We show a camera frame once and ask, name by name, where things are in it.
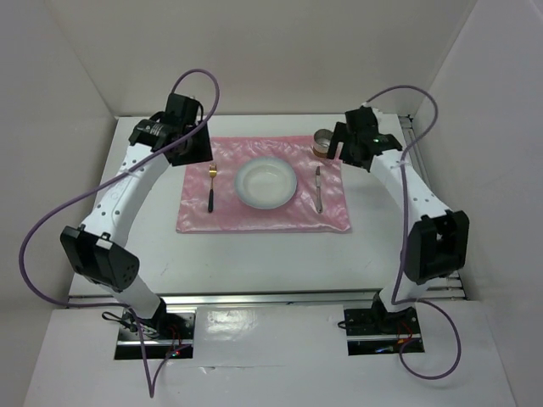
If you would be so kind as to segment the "silver table knife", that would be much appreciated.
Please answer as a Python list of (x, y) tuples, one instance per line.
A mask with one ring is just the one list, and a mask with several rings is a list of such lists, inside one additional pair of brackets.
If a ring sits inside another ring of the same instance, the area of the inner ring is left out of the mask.
[(319, 214), (321, 214), (323, 212), (321, 166), (316, 167), (315, 178), (316, 178), (316, 211)]

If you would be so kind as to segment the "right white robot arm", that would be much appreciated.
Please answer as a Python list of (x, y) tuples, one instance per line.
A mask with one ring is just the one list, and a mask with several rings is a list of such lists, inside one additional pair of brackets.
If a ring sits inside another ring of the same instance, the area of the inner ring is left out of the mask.
[(372, 301), (370, 322), (390, 332), (436, 278), (466, 263), (469, 219), (440, 201), (413, 169), (400, 142), (383, 134), (372, 109), (362, 106), (336, 124), (327, 152), (377, 178), (403, 215), (400, 269)]

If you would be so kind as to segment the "gold fork black handle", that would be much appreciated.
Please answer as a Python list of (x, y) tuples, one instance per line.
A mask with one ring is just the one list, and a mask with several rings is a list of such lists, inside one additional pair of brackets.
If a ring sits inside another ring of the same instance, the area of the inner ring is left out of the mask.
[(217, 176), (217, 164), (211, 163), (209, 168), (209, 176), (210, 176), (210, 190), (209, 190), (209, 196), (208, 196), (208, 205), (207, 210), (209, 213), (212, 213), (214, 210), (214, 180)]

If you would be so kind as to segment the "white ceramic bowl plate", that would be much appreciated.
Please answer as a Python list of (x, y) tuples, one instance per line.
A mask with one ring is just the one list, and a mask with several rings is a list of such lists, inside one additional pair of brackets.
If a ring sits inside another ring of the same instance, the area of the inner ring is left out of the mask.
[(277, 209), (295, 195), (298, 181), (286, 161), (259, 157), (243, 164), (234, 178), (238, 198), (254, 209)]

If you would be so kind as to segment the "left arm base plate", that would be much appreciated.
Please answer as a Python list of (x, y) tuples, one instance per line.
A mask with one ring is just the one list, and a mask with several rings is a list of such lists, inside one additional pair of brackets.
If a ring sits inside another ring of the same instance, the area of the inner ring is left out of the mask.
[[(196, 314), (194, 312), (176, 315), (177, 320), (170, 322), (166, 328), (157, 331), (141, 323), (143, 342), (149, 360), (162, 360), (170, 355), (174, 360), (191, 359), (193, 357), (193, 337)], [(117, 322), (120, 327), (115, 345), (115, 360), (141, 360), (142, 350), (137, 323), (133, 316), (124, 311), (121, 316), (112, 314), (110, 321)]]

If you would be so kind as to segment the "metal cup with gold band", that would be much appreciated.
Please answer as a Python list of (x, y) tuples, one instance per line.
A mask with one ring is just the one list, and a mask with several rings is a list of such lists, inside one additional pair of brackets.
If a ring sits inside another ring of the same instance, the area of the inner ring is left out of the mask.
[(314, 133), (312, 151), (318, 158), (328, 158), (328, 151), (332, 138), (333, 132), (329, 129), (319, 129)]

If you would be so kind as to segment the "aluminium rail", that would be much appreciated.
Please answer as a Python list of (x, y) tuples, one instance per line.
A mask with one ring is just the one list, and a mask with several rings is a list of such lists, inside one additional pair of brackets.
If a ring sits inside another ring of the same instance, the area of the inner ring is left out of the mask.
[(402, 249), (401, 279), (396, 298), (420, 298), (438, 280), (457, 273), (465, 262), (469, 221), (463, 212), (453, 211), (429, 186), (427, 165), (413, 119), (401, 117), (407, 145), (412, 148), (400, 160), (400, 207), (407, 216), (405, 247)]
[[(183, 294), (160, 296), (171, 306), (255, 306), (269, 304), (371, 303), (376, 290), (339, 290), (315, 292)], [(431, 287), (424, 296), (433, 300), (463, 300), (465, 291), (459, 279), (448, 279), (445, 285)]]

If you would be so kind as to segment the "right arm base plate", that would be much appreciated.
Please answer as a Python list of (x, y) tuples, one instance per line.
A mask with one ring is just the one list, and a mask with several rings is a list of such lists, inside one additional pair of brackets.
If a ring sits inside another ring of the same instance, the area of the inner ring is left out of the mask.
[(374, 304), (370, 309), (345, 309), (337, 324), (346, 334), (349, 356), (424, 353), (416, 311), (410, 307), (387, 313)]

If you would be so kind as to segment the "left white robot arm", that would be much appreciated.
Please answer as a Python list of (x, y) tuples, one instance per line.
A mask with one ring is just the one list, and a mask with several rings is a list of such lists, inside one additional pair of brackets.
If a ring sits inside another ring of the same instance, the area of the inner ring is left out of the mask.
[(157, 338), (182, 320), (139, 277), (140, 260), (126, 249), (132, 224), (148, 193), (171, 166), (212, 159), (201, 103), (172, 93), (165, 110), (139, 121), (128, 139), (118, 171), (121, 180), (106, 192), (78, 227), (67, 226), (60, 241), (74, 272), (111, 293), (137, 315), (137, 328)]

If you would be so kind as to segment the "aluminium right side rail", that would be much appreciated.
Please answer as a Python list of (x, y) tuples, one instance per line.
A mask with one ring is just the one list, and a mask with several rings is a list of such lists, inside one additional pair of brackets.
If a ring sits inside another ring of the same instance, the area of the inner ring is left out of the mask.
[(469, 221), (463, 212), (453, 211), (429, 186), (427, 165), (413, 119), (401, 117), (407, 145), (412, 148), (400, 160), (400, 207), (407, 216), (405, 247), (402, 249), (401, 279), (396, 298), (420, 298), (438, 280), (457, 273), (465, 262)]

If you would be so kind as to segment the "aluminium front rail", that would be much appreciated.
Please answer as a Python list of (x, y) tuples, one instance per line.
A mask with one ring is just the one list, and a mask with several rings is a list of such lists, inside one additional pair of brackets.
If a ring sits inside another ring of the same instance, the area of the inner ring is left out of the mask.
[[(315, 292), (183, 294), (160, 296), (171, 306), (255, 306), (269, 304), (371, 303), (376, 290), (339, 290)], [(445, 285), (431, 287), (424, 296), (433, 300), (463, 300), (465, 291), (459, 279), (448, 279)]]

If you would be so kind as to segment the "pink satin placemat cloth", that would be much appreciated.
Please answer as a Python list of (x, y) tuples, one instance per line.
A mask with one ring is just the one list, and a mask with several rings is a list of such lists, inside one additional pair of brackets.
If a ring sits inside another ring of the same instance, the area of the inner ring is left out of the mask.
[[(210, 190), (208, 163), (186, 168), (176, 220), (179, 233), (213, 232), (347, 232), (351, 228), (344, 195), (341, 163), (318, 158), (311, 136), (217, 137), (211, 141), (217, 164), (214, 210), (207, 210)], [(277, 209), (254, 209), (234, 190), (240, 167), (259, 157), (286, 161), (294, 169), (298, 186), (292, 199)], [(316, 167), (321, 166), (323, 212), (316, 211)]]

